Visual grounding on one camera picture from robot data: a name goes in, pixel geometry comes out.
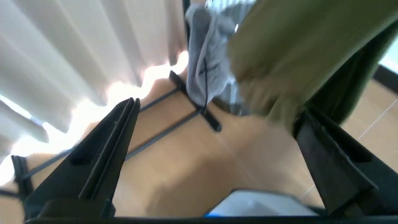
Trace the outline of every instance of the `olive green garment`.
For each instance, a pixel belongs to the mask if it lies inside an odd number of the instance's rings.
[[[245,103],[292,130],[305,103],[341,123],[396,36],[396,0],[257,0],[228,57]]]

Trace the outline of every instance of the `tile floor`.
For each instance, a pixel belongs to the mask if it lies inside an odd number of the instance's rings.
[[[156,81],[142,104],[172,88],[167,80]],[[395,170],[398,170],[397,99],[383,86],[371,82],[353,115],[343,125]],[[201,216],[234,188],[284,192],[304,203],[322,206],[298,145],[287,132],[264,118],[236,117],[214,105],[209,109],[223,125],[221,133],[215,134],[198,116],[123,165],[113,200],[117,216]],[[193,110],[178,93],[141,113],[130,149]],[[50,157],[31,155],[29,167]],[[56,166],[34,175],[34,186]],[[0,206],[0,220],[20,223],[22,209],[18,201],[3,197]]]

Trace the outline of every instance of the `beige curtain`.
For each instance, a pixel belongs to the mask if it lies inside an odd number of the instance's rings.
[[[0,0],[0,157],[48,142],[44,123],[67,133],[82,101],[106,106],[113,83],[141,87],[186,45],[182,0]]]

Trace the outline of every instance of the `white curtain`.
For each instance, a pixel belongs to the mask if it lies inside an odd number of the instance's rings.
[[[139,89],[186,46],[182,0],[0,0],[0,156],[23,136],[50,141],[45,125],[75,131],[81,102]]]

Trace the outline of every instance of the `black baseboard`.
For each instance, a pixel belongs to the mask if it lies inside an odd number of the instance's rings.
[[[380,65],[373,79],[384,85],[394,93],[398,94],[398,74]]]

